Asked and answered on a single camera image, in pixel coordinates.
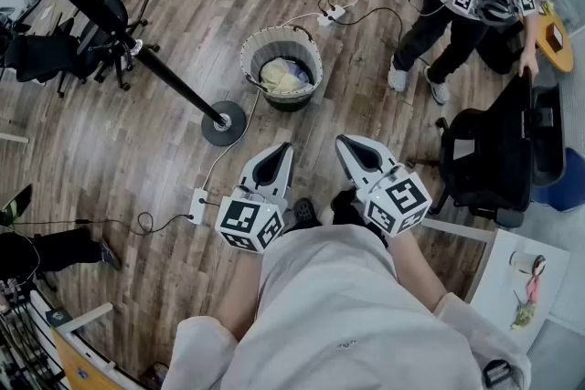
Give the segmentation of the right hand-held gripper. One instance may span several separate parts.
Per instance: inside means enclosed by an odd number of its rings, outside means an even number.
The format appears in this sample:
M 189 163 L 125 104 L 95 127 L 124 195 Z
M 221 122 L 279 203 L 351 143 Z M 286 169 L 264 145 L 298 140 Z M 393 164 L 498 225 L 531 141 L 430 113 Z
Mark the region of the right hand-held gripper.
M 335 138 L 335 151 L 346 177 L 359 188 L 363 217 L 385 237 L 397 237 L 426 216 L 432 201 L 420 177 L 397 164 L 381 142 L 343 134 Z

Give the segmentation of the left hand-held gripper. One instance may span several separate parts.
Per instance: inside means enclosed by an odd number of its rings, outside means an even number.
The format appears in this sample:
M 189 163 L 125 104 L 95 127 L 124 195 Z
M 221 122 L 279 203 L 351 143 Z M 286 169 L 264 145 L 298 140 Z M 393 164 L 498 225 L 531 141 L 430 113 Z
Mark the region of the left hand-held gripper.
M 250 159 L 231 196 L 222 198 L 215 230 L 232 247 L 264 252 L 282 233 L 288 208 L 293 146 L 273 145 Z

